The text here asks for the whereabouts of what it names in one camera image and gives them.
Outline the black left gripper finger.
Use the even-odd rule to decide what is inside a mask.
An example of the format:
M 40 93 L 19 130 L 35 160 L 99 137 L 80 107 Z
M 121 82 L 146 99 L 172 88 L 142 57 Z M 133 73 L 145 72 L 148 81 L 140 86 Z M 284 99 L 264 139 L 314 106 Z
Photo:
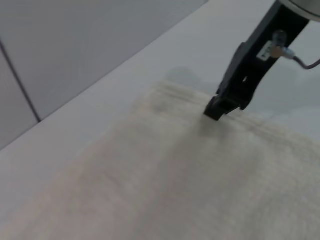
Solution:
M 243 111 L 249 102 L 244 80 L 249 75 L 249 47 L 247 42 L 239 45 L 216 91 L 207 104 L 204 115 L 218 121 L 237 109 Z
M 265 64 L 249 64 L 228 69 L 222 81 L 224 114 L 246 109 L 268 71 L 269 67 Z

